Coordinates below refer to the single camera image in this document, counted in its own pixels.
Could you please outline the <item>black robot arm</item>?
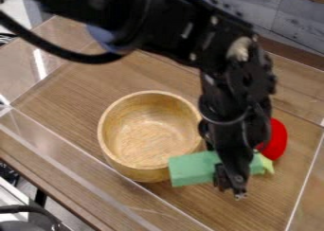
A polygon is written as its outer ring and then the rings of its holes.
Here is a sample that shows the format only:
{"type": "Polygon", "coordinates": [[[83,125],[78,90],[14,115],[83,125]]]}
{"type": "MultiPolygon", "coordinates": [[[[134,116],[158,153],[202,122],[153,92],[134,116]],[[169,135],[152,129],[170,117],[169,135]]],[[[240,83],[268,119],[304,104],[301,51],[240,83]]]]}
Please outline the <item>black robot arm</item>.
{"type": "Polygon", "coordinates": [[[142,49],[196,68],[202,93],[198,131],[220,156],[213,182],[247,194],[253,152],[269,142],[277,78],[253,25],[217,0],[35,0],[46,11],[86,24],[105,47],[82,54],[32,33],[0,9],[0,26],[52,55],[87,64],[119,61],[142,49]]]}

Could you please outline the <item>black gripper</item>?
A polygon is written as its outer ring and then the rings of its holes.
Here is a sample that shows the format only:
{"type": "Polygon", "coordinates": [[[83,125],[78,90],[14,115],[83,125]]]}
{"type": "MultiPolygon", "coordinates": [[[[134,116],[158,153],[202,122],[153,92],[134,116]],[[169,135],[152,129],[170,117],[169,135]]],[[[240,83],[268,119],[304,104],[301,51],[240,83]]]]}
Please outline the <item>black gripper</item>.
{"type": "Polygon", "coordinates": [[[239,201],[247,197],[253,149],[271,138],[271,101],[263,100],[236,114],[221,115],[206,97],[201,97],[198,109],[202,116],[198,133],[221,161],[216,164],[214,186],[220,192],[231,189],[239,201]]]}

